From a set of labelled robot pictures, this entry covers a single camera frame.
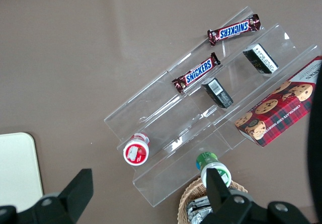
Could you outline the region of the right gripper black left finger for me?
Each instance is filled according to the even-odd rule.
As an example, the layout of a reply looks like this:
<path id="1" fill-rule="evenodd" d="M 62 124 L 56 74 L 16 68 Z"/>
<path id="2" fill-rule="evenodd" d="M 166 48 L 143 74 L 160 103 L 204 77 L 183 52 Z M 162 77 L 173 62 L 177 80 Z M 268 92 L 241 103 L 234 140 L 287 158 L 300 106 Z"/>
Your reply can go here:
<path id="1" fill-rule="evenodd" d="M 77 223 L 93 194 L 92 169 L 82 169 L 58 196 L 46 196 L 19 213 L 12 205 L 1 206 L 1 223 Z"/>

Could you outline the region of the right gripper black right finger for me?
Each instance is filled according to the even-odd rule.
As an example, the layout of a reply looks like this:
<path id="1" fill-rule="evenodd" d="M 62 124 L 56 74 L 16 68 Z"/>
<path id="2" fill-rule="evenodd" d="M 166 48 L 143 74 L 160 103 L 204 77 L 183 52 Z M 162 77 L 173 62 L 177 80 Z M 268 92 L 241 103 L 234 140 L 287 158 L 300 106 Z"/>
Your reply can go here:
<path id="1" fill-rule="evenodd" d="M 288 202 L 272 201 L 263 208 L 240 194 L 231 194 L 216 169 L 207 169 L 206 181 L 213 212 L 202 223 L 310 223 Z"/>

